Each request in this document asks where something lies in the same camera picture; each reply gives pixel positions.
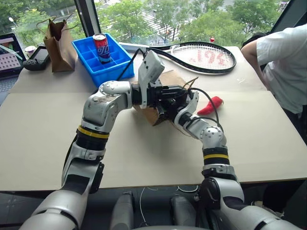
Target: red can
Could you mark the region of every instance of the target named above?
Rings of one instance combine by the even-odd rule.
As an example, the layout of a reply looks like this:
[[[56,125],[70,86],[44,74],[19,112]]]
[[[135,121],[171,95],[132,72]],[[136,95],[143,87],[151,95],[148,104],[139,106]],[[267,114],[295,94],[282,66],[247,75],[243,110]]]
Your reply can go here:
[[[106,64],[111,61],[111,55],[109,50],[109,45],[107,43],[106,35],[95,34],[93,35],[93,40],[98,53],[98,58],[101,64]]]

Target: blue storage bin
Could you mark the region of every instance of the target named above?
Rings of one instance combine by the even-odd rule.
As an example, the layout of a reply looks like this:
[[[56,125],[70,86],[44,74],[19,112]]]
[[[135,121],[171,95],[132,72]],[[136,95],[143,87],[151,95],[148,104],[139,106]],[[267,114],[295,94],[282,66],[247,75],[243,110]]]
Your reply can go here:
[[[116,80],[131,60],[127,51],[110,34],[105,33],[105,35],[111,53],[111,62],[106,64],[100,63],[92,37],[72,42],[80,61],[91,75],[96,87],[99,87],[103,82]],[[133,76],[133,64],[131,64],[121,78],[131,78]]]

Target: red toy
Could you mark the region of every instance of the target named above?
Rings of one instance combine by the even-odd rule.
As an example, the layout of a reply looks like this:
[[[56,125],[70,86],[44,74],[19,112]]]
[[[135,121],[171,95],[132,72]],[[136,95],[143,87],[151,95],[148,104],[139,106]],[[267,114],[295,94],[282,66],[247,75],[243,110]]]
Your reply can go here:
[[[215,108],[220,107],[220,105],[223,103],[223,100],[221,98],[219,98],[219,97],[213,97],[211,99],[212,99],[212,101],[213,101],[213,103],[215,105]],[[198,115],[208,115],[208,114],[210,114],[212,112],[214,112],[214,108],[213,108],[211,102],[208,102],[207,106],[205,108],[199,110],[197,112],[197,114]]]

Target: laptop screen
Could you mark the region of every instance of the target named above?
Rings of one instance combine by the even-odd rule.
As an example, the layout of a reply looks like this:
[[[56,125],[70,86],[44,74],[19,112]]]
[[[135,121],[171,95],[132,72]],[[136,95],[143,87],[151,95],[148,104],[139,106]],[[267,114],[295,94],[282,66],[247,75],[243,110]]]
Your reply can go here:
[[[24,54],[14,34],[0,36],[0,78],[19,74]]]

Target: window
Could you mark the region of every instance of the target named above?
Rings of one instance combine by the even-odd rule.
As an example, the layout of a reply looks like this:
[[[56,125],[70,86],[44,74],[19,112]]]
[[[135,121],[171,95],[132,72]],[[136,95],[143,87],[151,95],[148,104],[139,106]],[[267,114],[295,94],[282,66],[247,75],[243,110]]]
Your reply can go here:
[[[101,0],[95,1],[102,32],[117,41],[164,45],[186,41],[241,46],[269,32],[287,1]]]
[[[44,44],[45,35],[37,29],[38,22],[51,16],[56,16],[55,22],[62,21],[76,12],[74,0],[0,0],[0,9],[0,35],[15,33],[23,50]],[[78,14],[68,19],[68,27],[74,27],[70,30],[73,39],[85,37]],[[46,31],[47,22],[39,28]]]

